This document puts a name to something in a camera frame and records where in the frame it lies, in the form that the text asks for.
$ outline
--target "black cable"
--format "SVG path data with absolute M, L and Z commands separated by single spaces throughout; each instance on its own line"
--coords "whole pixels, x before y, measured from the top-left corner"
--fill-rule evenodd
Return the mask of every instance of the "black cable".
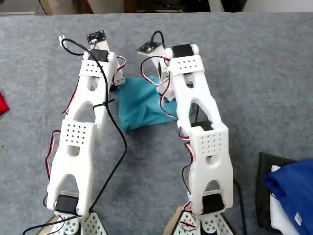
M 110 101 L 109 101 L 109 89 L 108 89 L 109 86 L 108 86 L 108 80 L 107 80 L 107 77 L 106 77 L 106 75 L 105 75 L 105 73 L 104 73 L 104 71 L 103 71 L 103 69 L 102 69 L 102 66 L 100 65 L 98 59 L 94 56 L 94 54 L 93 54 L 91 51 L 89 51 L 86 47 L 84 47 L 84 46 L 81 45 L 80 43 L 78 43 L 78 42 L 76 42 L 76 41 L 74 41 L 74 40 L 72 40 L 72 39 L 69 39 L 69 38 L 64 38 L 64 39 L 62 39 L 61 44 L 62 44 L 62 46 L 64 47 L 64 49 L 66 49 L 66 51 L 69 52 L 70 54 L 74 54 L 74 55 L 76 54 L 76 55 L 78 55 L 77 53 L 73 53 L 72 51 L 68 50 L 68 49 L 63 45 L 64 41 L 71 42 L 71 43 L 77 45 L 78 47 L 80 47 L 81 49 L 83 49 L 84 51 L 86 51 L 86 52 L 94 59 L 94 61 L 96 62 L 97 66 L 100 68 L 100 71 L 101 71 L 101 73 L 102 73 L 102 75 L 103 75 L 103 78 L 104 78 L 104 80 L 105 80 L 105 87 L 106 87 L 106 94 L 105 94 L 106 98 L 105 98 L 105 102 L 103 102 L 101 105 L 104 105 L 104 106 L 106 107 L 107 112 L 108 112 L 108 115 L 109 115 L 111 121 L 113 122 L 113 125 L 116 127 L 117 131 L 119 132 L 120 136 L 122 137 L 123 142 L 124 142 L 124 146 L 125 146 L 124 152 L 123 152 L 121 158 L 118 160 L 117 164 L 115 165 L 115 167 L 114 167 L 113 170 L 111 171 L 109 177 L 107 178 L 106 182 L 104 183 L 103 187 L 101 188 L 100 192 L 98 193 L 98 195 L 97 195 L 95 201 L 94 201 L 93 204 L 91 205 L 91 207 L 90 207 L 90 209 L 89 209 L 89 212 L 90 212 L 90 211 L 92 211 L 93 207 L 94 207 L 94 206 L 96 205 L 96 203 L 98 202 L 98 200 L 99 200 L 99 198 L 101 197 L 101 194 L 103 193 L 104 189 L 107 187 L 107 185 L 108 185 L 108 183 L 110 182 L 110 180 L 111 180 L 112 176 L 114 175 L 115 171 L 117 170 L 117 168 L 119 167 L 119 165 L 120 165 L 121 162 L 123 161 L 123 159 L 124 159 L 124 157 L 125 157 L 125 155 L 126 155 L 126 153 L 127 153 L 128 146 L 127 146 L 126 139 L 125 139 L 125 137 L 124 137 L 124 135 L 123 135 L 123 132 L 122 132 L 121 129 L 118 127 L 118 125 L 117 125 L 117 123 L 116 123 L 116 121 L 115 121 L 114 117 L 112 116 L 112 113 L 111 113 L 111 111 L 110 111 L 110 109 L 109 109 L 109 103 L 110 103 Z
M 162 33 L 160 30 L 155 31 L 155 32 L 152 34 L 152 36 L 151 36 L 151 43 L 154 42 L 155 36 L 156 36 L 157 34 L 160 34 L 160 36 L 161 36 L 163 48 L 166 48 L 166 47 L 165 47 L 165 42 L 164 42 L 164 36 L 163 36 L 163 33 Z
M 44 6 L 42 5 L 41 1 L 38 0 L 38 2 L 39 2 L 39 4 L 40 4 L 41 8 L 43 9 L 45 15 L 47 16 L 48 14 L 47 14 L 47 12 L 45 11 L 45 8 L 44 8 Z
M 110 116 L 110 118 L 111 118 L 111 120 L 112 120 L 114 126 L 117 128 L 117 130 L 118 130 L 120 136 L 121 136 L 122 139 L 123 139 L 123 142 L 124 142 L 124 145 L 125 145 L 125 149 L 124 149 L 124 152 L 123 152 L 123 154 L 122 154 L 122 157 L 118 160 L 117 164 L 115 165 L 114 169 L 111 171 L 109 177 L 107 178 L 107 180 L 106 180 L 106 182 L 104 183 L 102 189 L 100 190 L 98 196 L 96 197 L 95 201 L 93 202 L 92 206 L 90 207 L 89 212 L 91 212 L 92 209 L 93 209 L 93 207 L 96 205 L 96 203 L 97 203 L 97 201 L 99 200 L 101 194 L 103 193 L 103 191 L 104 191 L 104 189 L 107 187 L 107 185 L 108 185 L 110 179 L 112 178 L 112 176 L 114 175 L 115 171 L 117 170 L 117 168 L 119 167 L 119 165 L 120 165 L 121 162 L 123 161 L 123 159 L 124 159 L 124 157 L 125 157 L 125 155 L 126 155 L 126 153 L 127 153 L 127 150 L 128 150 L 127 142 L 126 142 L 126 139 L 125 139 L 125 137 L 124 137 L 124 135 L 123 135 L 121 129 L 117 126 L 117 124 L 116 124 L 114 118 L 112 117 L 111 111 L 109 110 L 108 106 L 106 106 L 106 107 L 107 107 L 108 114 L 109 114 L 109 116 Z
M 50 225 L 60 224 L 62 222 L 66 222 L 66 221 L 71 220 L 71 219 L 76 219 L 78 217 L 81 217 L 81 216 L 80 215 L 75 215 L 75 216 L 72 216 L 72 217 L 69 217 L 69 218 L 66 218 L 66 219 L 62 219 L 62 220 L 59 220 L 59 221 L 56 221 L 56 222 L 36 225 L 36 226 L 30 227 L 30 228 L 24 230 L 23 235 L 25 235 L 27 232 L 29 232 L 29 231 L 31 231 L 33 229 L 38 229 L 38 228 L 42 228 L 42 227 L 46 227 L 46 226 L 50 226 Z
M 84 55 L 83 53 L 76 53 L 76 52 L 73 52 L 73 51 L 71 51 L 71 50 L 69 50 L 69 49 L 67 49 L 65 46 L 64 46 L 64 41 L 65 41 L 65 39 L 66 38 L 64 38 L 62 41 L 61 41 L 61 45 L 63 46 L 63 48 L 64 48 L 64 50 L 66 50 L 68 53 L 70 53 L 71 55 L 76 55 L 76 56 L 82 56 L 82 55 Z
M 199 105 L 197 105 L 196 116 L 195 116 L 194 123 L 196 123 L 198 121 L 198 115 L 199 115 Z
M 244 235 L 247 235 L 247 229 L 246 229 L 246 216 L 245 216 L 245 210 L 244 210 L 244 201 L 243 201 L 243 194 L 241 191 L 240 184 L 234 179 L 234 184 L 238 188 L 238 193 L 239 193 L 239 199 L 240 199 L 240 210 L 241 210 L 241 219 L 243 221 L 243 230 L 244 230 Z
M 65 222 L 63 222 L 62 226 L 61 226 L 58 230 L 56 230 L 56 231 L 54 231 L 54 232 L 50 232 L 50 233 L 48 233 L 48 234 L 46 234 L 46 235 L 52 235 L 52 234 L 55 234 L 55 233 L 59 232 L 59 231 L 64 227 L 64 225 L 65 225 Z
M 45 197 L 44 197 L 44 199 L 43 199 L 43 205 L 44 205 L 45 207 L 47 207 L 47 204 L 46 204 L 46 202 L 45 202 L 45 200 L 47 199 L 47 197 L 48 197 L 48 193 L 45 195 Z

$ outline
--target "white metal bracket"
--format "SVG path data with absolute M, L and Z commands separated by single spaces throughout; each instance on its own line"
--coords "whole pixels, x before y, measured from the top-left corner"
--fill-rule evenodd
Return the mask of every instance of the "white metal bracket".
M 195 227 L 190 227 L 183 222 L 195 225 Z M 172 233 L 172 235 L 202 234 L 233 235 L 233 231 L 220 213 L 201 215 L 200 219 L 195 219 L 191 213 L 185 211 L 179 218 Z
M 54 225 L 51 229 L 51 233 L 56 231 L 54 233 L 55 235 L 75 235 L 79 231 L 80 224 L 80 235 L 108 235 L 98 215 L 94 212 L 91 213 L 86 220 L 76 218 L 66 221 L 63 227 L 62 224 L 63 223 Z

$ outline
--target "gray carpet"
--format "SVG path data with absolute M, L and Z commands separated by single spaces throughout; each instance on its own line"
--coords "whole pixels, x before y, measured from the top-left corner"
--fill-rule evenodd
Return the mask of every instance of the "gray carpet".
M 259 152 L 298 160 L 313 152 L 313 13 L 31 16 L 0 18 L 0 25 L 0 91 L 11 108 L 0 117 L 0 234 L 21 234 L 52 215 L 42 205 L 44 158 L 80 69 L 80 58 L 61 49 L 58 36 L 86 43 L 87 33 L 101 29 L 111 50 L 128 59 L 128 77 L 140 76 L 145 57 L 135 49 L 154 30 L 164 32 L 167 46 L 199 46 L 211 93 L 229 127 L 248 233 L 269 234 L 255 215 Z M 118 101 L 111 108 L 117 118 Z M 126 133 L 129 152 L 95 207 L 109 234 L 160 234 L 176 206 L 186 202 L 180 171 L 189 156 L 177 133 L 175 122 Z M 122 150 L 107 119 L 94 153 L 94 194 Z M 226 216 L 241 235 L 237 191 Z

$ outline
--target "white 3d-printed bracket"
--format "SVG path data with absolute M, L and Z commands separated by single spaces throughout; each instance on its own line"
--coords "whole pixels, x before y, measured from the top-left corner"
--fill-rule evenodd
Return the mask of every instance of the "white 3d-printed bracket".
M 87 52 L 84 53 L 80 70 L 79 82 L 75 96 L 70 104 L 68 114 L 62 122 L 60 144 L 53 159 L 51 176 L 47 187 L 47 208 L 55 210 L 55 204 L 61 192 L 61 185 L 67 175 L 73 175 L 79 190 L 76 212 L 85 216 L 91 205 L 91 191 L 93 184 L 92 154 L 94 142 L 100 140 L 103 133 L 106 107 L 104 105 L 94 108 L 95 121 L 79 122 L 79 117 L 88 105 L 103 104 L 106 92 L 109 92 L 112 77 L 119 68 L 119 61 L 114 52 L 110 52 L 107 41 L 101 41 L 90 46 L 91 49 L 107 50 L 108 62 L 99 62 L 108 82 L 105 89 L 105 80 L 96 62 L 89 60 Z M 115 81 L 124 83 L 123 72 L 115 75 Z
M 233 168 L 228 152 L 228 128 L 222 123 L 220 113 L 212 97 L 204 74 L 199 48 L 191 45 L 195 55 L 173 58 L 173 51 L 167 48 L 170 58 L 168 71 L 171 75 L 177 101 L 178 128 L 189 136 L 193 150 L 193 162 L 189 172 L 188 194 L 192 212 L 199 216 L 203 212 L 202 198 L 209 195 L 206 190 L 212 181 L 217 181 L 222 196 L 224 211 L 233 204 Z M 204 131 L 200 126 L 191 127 L 189 111 L 197 103 L 212 123 L 212 129 Z

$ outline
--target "cable tie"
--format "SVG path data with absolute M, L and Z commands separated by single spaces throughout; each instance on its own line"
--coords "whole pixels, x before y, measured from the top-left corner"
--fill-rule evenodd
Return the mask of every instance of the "cable tie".
M 94 108 L 102 106 L 102 105 L 108 106 L 108 104 L 110 104 L 111 102 L 114 102 L 114 101 L 115 101 L 115 99 L 110 99 L 109 101 L 104 101 L 102 104 L 96 104 L 92 108 L 94 109 Z

